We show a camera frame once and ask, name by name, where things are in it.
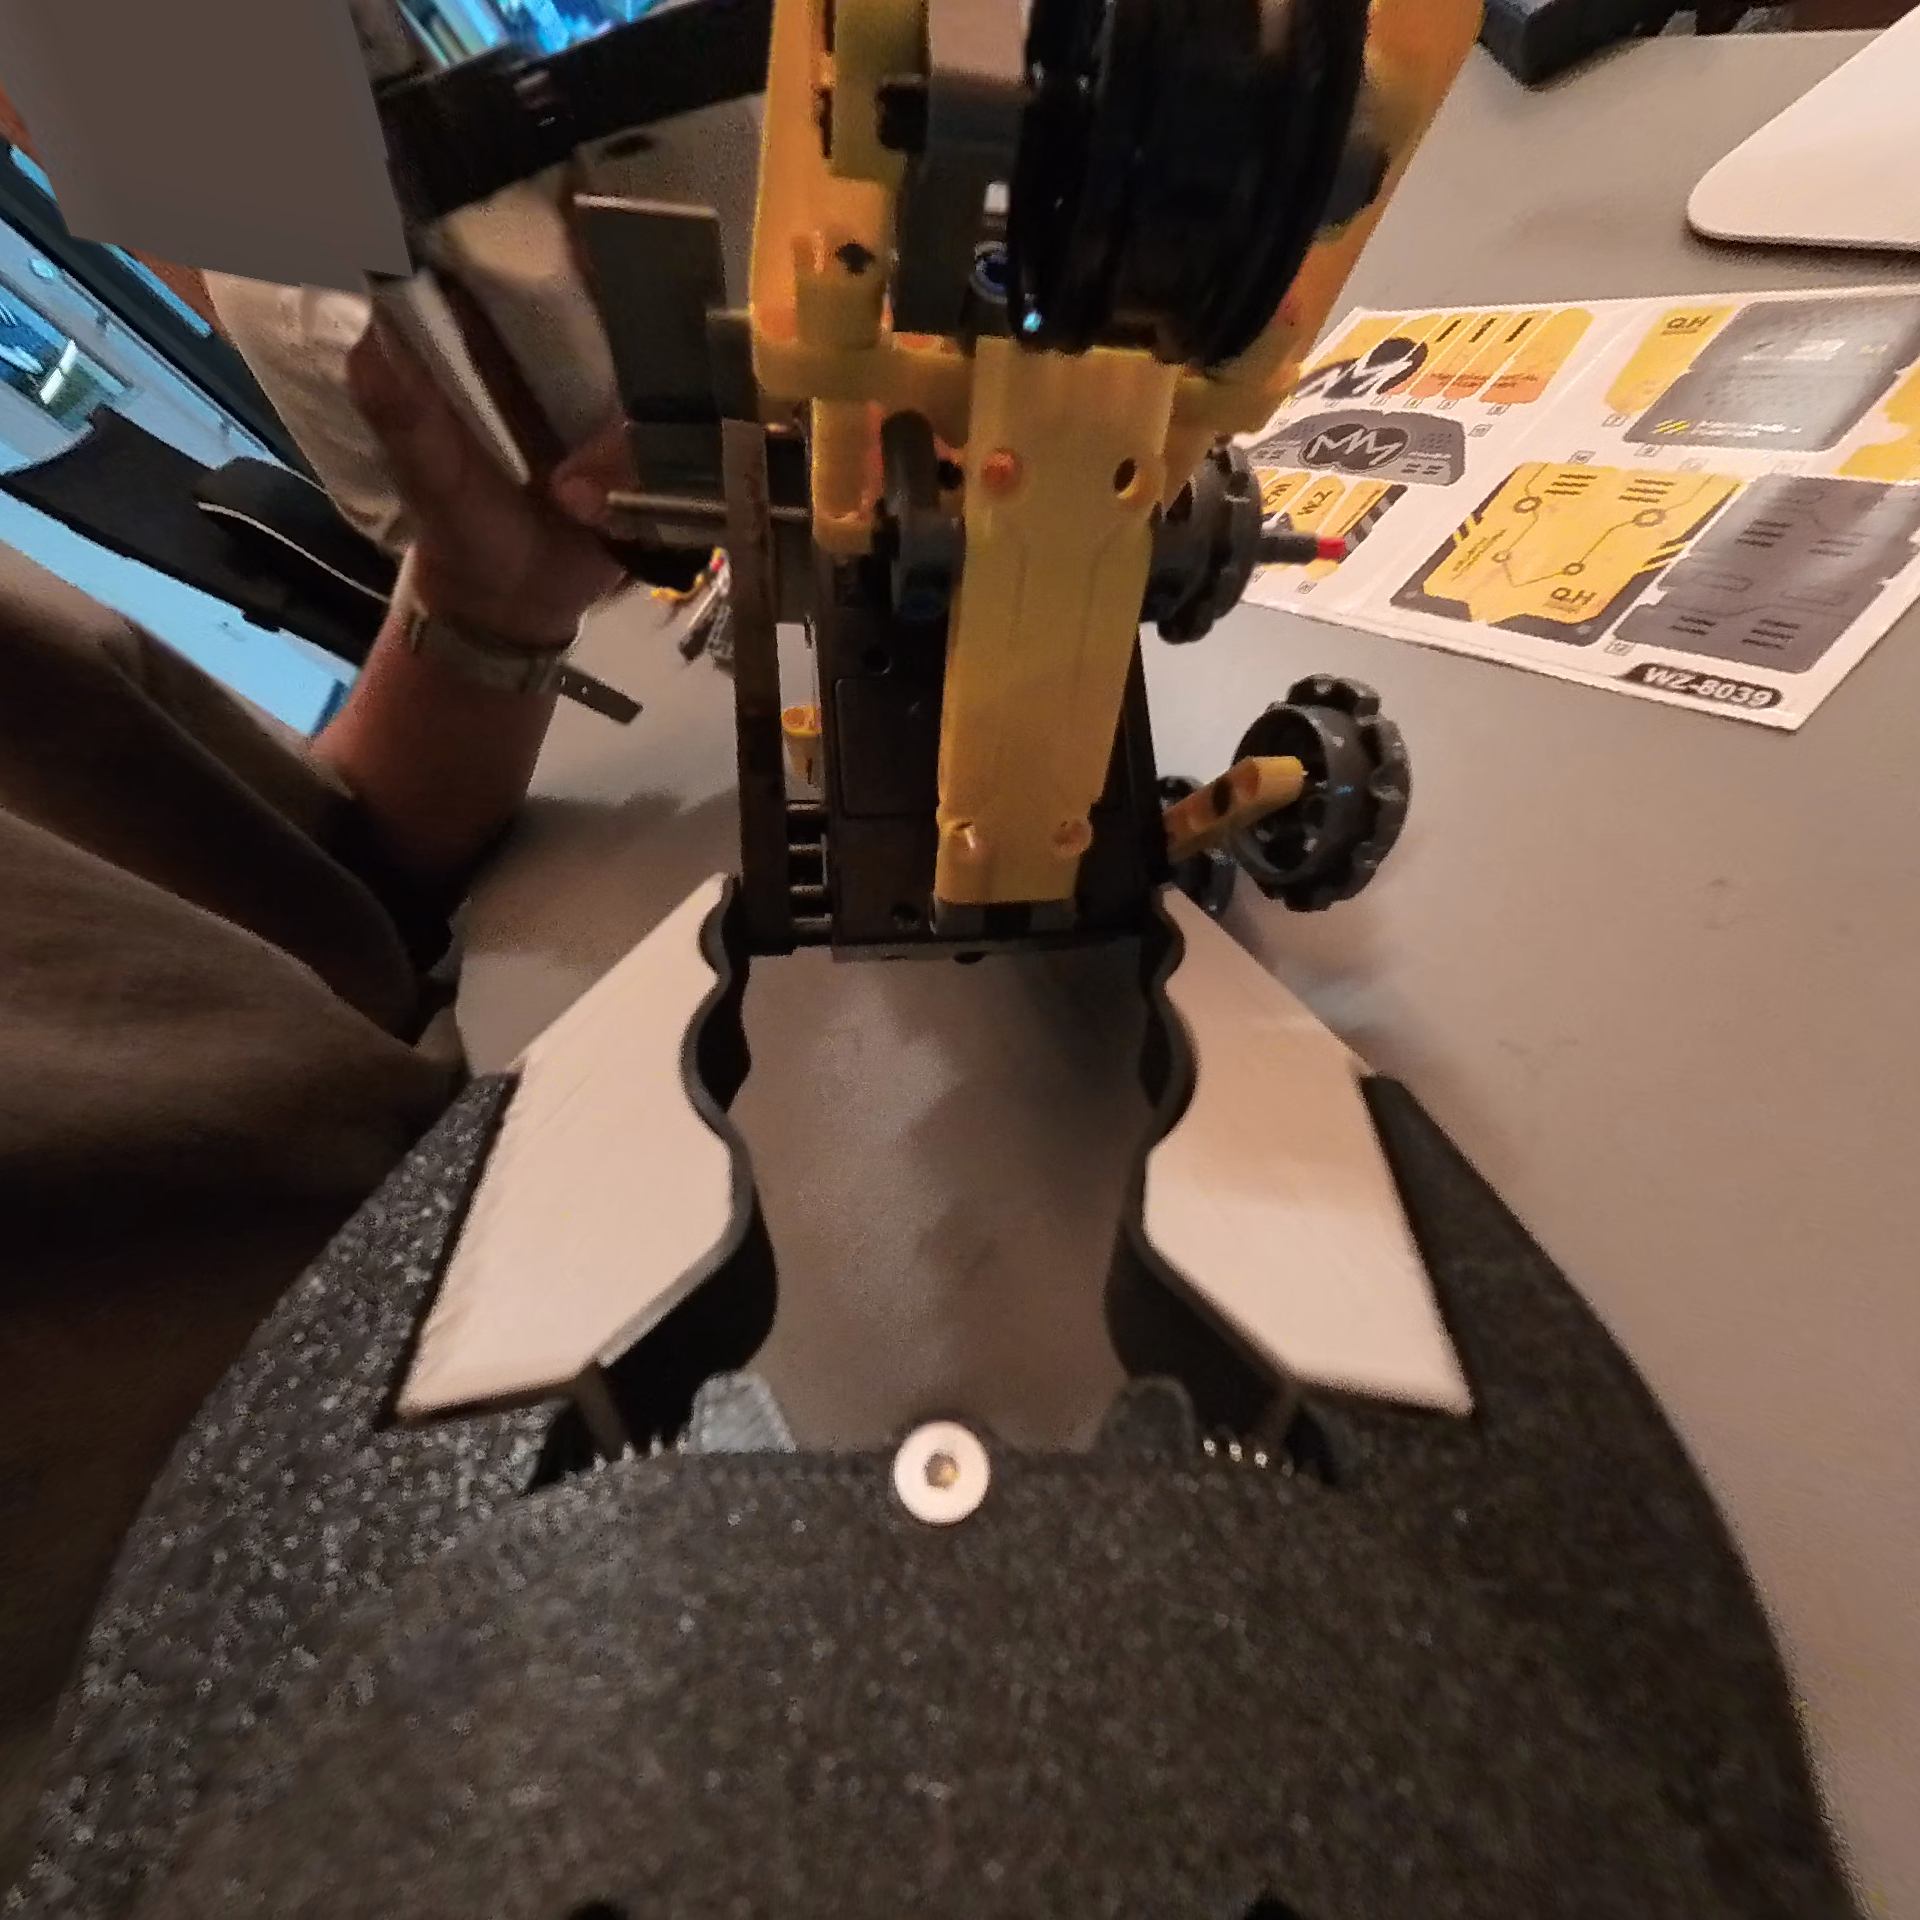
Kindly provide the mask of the person's left hand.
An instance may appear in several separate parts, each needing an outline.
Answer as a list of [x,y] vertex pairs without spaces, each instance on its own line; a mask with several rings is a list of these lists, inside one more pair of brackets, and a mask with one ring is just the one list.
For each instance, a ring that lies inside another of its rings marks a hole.
[[601,425],[550,476],[517,476],[389,318],[343,351],[343,383],[402,499],[430,615],[576,646],[585,615],[631,591],[603,537],[603,499],[631,486],[631,425]]

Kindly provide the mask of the black chair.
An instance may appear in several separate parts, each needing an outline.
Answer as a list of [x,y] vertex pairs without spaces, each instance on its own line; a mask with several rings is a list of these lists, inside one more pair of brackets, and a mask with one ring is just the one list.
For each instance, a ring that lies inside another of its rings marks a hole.
[[398,594],[398,557],[360,537],[321,476],[251,458],[190,464],[120,409],[66,458],[17,464],[0,486],[340,668],[371,668]]

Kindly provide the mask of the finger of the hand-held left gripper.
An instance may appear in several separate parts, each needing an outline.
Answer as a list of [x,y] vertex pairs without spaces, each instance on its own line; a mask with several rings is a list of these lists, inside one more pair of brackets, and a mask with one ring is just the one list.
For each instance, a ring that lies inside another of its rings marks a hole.
[[371,278],[371,318],[509,476],[631,476],[631,409],[601,318],[585,196],[492,196],[410,238],[402,278]]

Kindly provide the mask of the short yellow toy beam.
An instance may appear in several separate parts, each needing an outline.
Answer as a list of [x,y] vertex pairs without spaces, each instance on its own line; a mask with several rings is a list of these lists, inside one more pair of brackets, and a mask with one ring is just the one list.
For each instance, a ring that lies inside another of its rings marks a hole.
[[1161,798],[1161,858],[1227,848],[1227,836],[1265,826],[1275,811],[1309,798],[1309,761],[1241,761],[1216,784]]

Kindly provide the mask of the large black toy gear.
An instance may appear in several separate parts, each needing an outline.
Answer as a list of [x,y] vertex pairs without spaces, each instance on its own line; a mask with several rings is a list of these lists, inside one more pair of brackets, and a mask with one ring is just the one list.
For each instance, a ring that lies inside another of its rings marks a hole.
[[1403,836],[1414,769],[1371,685],[1309,673],[1241,761],[1295,761],[1309,789],[1227,836],[1241,872],[1278,908],[1355,902]]

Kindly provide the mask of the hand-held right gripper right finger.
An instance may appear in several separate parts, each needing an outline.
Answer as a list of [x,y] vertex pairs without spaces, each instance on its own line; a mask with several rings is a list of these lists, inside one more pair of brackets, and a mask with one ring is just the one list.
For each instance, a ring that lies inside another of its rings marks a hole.
[[1198,1434],[1309,1409],[1477,1416],[1371,1065],[1191,895],[1146,917],[1146,1144],[1119,1192],[1108,1345]]

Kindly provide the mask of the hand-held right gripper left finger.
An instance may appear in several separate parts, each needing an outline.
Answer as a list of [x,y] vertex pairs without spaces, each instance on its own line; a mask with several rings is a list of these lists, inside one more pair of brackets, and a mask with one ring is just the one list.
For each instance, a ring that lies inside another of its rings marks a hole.
[[705,872],[541,1040],[520,1040],[463,1229],[398,1381],[398,1423],[566,1399],[693,1423],[776,1318],[753,1087],[737,881]]

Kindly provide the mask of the white monitor stand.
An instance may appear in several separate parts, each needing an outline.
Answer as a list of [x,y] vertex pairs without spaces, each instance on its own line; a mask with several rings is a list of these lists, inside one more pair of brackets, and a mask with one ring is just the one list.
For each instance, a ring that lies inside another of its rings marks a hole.
[[1680,219],[1711,243],[1920,249],[1920,20],[1743,137]]

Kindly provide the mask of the yellow grey sticker sheet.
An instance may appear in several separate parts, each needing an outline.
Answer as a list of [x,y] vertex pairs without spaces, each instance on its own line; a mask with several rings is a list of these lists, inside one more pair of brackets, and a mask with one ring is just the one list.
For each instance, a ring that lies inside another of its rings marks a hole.
[[1249,603],[1792,729],[1920,603],[1920,288],[1343,307]]

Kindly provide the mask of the person's left forearm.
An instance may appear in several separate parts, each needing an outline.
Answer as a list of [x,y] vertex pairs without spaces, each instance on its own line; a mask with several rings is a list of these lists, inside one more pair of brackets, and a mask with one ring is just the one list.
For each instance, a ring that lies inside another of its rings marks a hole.
[[0,1755],[210,1381],[442,1114],[458,902],[550,698],[382,641],[321,739],[0,557]]

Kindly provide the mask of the yellow grey building-block toy vehicle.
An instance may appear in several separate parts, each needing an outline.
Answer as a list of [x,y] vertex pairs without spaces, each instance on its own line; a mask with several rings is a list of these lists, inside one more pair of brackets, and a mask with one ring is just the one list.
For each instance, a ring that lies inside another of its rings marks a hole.
[[1138,641],[1275,557],[1275,421],[1479,0],[661,0],[766,20],[753,297],[588,212],[639,557],[729,560],[753,954],[1150,917]]

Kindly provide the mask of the black power adapter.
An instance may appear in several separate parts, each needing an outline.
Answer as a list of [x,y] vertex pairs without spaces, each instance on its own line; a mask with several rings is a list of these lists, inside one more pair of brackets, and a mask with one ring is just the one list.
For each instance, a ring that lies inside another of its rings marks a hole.
[[1703,20],[1711,0],[1479,0],[1479,53],[1512,86],[1550,86],[1632,35],[1671,35],[1675,20]]

